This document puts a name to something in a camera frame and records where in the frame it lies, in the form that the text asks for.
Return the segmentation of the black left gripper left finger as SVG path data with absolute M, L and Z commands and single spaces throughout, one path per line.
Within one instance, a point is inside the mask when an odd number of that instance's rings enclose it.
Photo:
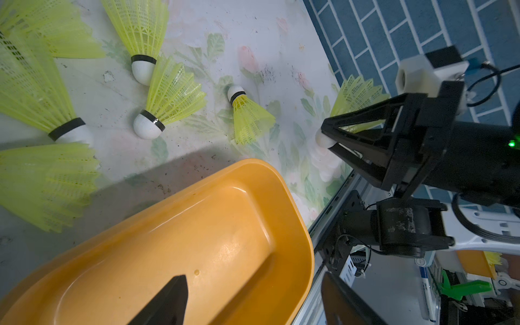
M 183 324 L 187 304 L 187 277 L 185 275 L 175 276 L 150 300 L 128 325 Z

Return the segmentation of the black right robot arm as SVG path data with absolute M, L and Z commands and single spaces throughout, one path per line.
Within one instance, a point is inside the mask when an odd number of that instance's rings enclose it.
M 321 132 L 331 150 L 370 184 L 411 197 L 420 185 L 489 206 L 519 206 L 519 151 L 510 127 L 462 122 L 464 85 L 445 81 L 436 97 L 404 93 L 330 117 Z

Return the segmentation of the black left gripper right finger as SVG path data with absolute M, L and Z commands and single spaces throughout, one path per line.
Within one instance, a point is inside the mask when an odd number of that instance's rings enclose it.
M 387 325 L 362 298 L 332 272 L 326 272 L 321 286 L 328 325 Z

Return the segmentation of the orange plastic storage box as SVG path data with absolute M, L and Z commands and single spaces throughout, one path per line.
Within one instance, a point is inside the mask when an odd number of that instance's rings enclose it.
M 245 159 L 63 253 L 1 302 L 2 324 L 128 324 L 185 275 L 183 324 L 290 324 L 314 248 L 277 170 Z

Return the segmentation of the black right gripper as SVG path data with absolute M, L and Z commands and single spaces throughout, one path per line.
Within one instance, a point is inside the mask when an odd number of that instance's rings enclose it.
M 320 143 L 371 185 L 412 195 L 444 157 L 459 104 L 462 81 L 444 81 L 437 97 L 405 93 L 360 110 L 330 117 L 320 127 Z M 342 144 L 388 144 L 362 148 L 360 158 Z

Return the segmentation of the black robot base joint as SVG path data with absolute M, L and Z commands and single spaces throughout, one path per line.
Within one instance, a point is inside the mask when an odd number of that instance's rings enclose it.
M 315 249 L 327 268 L 338 275 L 356 245 L 379 247 L 380 255 L 423 258 L 429 251 L 454 246 L 446 234 L 442 213 L 448 207 L 438 200 L 390 198 L 366 208 L 358 191 L 342 203 L 337 199 L 326 209 L 332 221 Z

